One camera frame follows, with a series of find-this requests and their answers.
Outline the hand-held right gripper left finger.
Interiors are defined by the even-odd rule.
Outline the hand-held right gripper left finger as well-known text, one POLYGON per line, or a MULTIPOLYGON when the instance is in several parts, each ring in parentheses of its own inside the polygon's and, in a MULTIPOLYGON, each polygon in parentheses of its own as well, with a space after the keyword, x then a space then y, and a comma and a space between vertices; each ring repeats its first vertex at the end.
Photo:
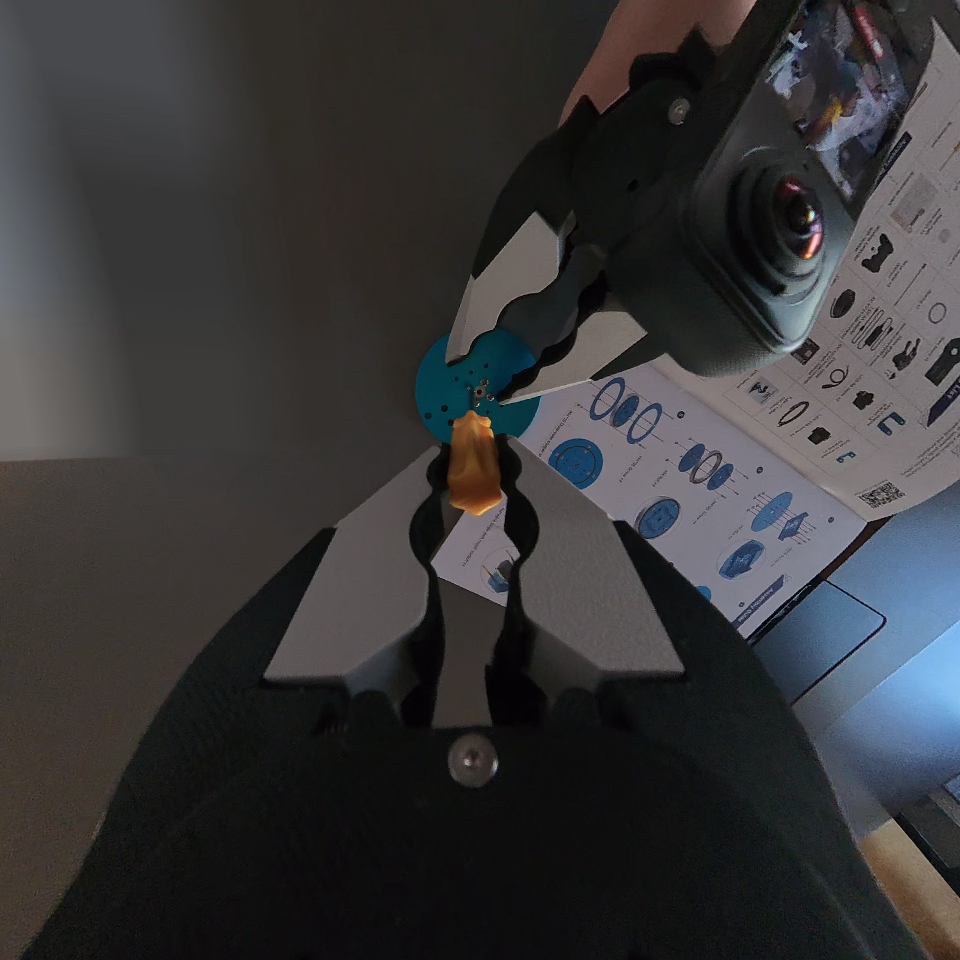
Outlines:
POLYGON ((386 695, 431 725, 446 633, 431 560, 445 535, 450 448, 429 448, 335 527, 264 674, 275 686, 386 695))

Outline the yellow-handled screwdriver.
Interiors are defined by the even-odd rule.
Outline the yellow-handled screwdriver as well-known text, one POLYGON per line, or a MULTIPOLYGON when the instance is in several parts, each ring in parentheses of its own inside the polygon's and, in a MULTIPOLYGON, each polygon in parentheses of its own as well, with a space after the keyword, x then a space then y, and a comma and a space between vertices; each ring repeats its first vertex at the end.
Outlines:
POLYGON ((451 507, 481 517, 497 507, 501 498, 501 472, 496 435, 491 419, 476 407, 487 398, 489 381, 481 379, 471 388, 468 409, 451 422, 452 434, 447 469, 451 507))

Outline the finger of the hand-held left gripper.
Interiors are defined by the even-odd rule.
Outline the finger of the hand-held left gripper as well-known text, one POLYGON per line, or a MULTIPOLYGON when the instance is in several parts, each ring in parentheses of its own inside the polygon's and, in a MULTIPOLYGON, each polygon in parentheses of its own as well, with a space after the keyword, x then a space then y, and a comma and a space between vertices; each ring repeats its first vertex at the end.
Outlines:
POLYGON ((606 258, 596 246, 573 246, 565 266, 577 271, 577 315, 572 330, 549 346, 541 361, 515 374, 499 393, 508 404, 540 397, 599 376, 640 344, 645 332, 610 290, 606 258))
POLYGON ((554 227, 533 212, 486 268, 472 275, 448 337, 446 364, 464 360, 492 330, 522 342, 532 365, 570 334, 577 315, 577 270, 562 267, 576 224, 569 214, 554 227))

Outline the blue round metal plate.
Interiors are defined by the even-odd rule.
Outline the blue round metal plate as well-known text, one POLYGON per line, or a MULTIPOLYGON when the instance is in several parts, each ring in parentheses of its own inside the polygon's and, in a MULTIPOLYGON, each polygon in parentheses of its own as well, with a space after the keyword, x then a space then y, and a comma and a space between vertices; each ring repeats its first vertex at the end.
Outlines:
POLYGON ((521 437, 539 410, 539 397, 502 404, 499 394, 534 357, 526 344, 501 329, 481 335, 466 356, 447 362, 449 336, 436 341, 424 355, 414 383, 414 399, 426 428, 442 443, 450 443, 453 423, 468 411, 490 420, 494 434, 521 437))

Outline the open assembly manual booklet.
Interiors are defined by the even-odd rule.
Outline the open assembly manual booklet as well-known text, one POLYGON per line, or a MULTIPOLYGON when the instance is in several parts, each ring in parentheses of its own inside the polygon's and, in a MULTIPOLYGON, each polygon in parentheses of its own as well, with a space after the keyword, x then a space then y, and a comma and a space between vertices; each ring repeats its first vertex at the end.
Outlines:
POLYGON ((716 377, 662 355, 538 396, 516 437, 743 634, 862 524, 958 479, 958 52, 932 24, 799 348, 716 377))

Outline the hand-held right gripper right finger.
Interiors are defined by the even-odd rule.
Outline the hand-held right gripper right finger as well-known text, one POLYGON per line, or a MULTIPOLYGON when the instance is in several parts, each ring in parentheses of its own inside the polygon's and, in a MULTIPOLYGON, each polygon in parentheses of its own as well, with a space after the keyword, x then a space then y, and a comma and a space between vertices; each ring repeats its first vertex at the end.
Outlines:
POLYGON ((519 441, 496 444, 517 557, 488 664, 492 724, 540 726, 569 690, 683 678, 615 522, 519 441))

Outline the person's left hand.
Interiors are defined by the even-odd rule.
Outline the person's left hand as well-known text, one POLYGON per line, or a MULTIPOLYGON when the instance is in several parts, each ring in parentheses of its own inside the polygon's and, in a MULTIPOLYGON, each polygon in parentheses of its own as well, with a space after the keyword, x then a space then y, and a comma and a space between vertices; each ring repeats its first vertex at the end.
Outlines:
POLYGON ((604 111, 629 87, 630 68, 641 55, 673 53, 692 31, 718 50, 736 35, 754 1, 620 1, 561 111, 567 121, 588 98, 604 111))

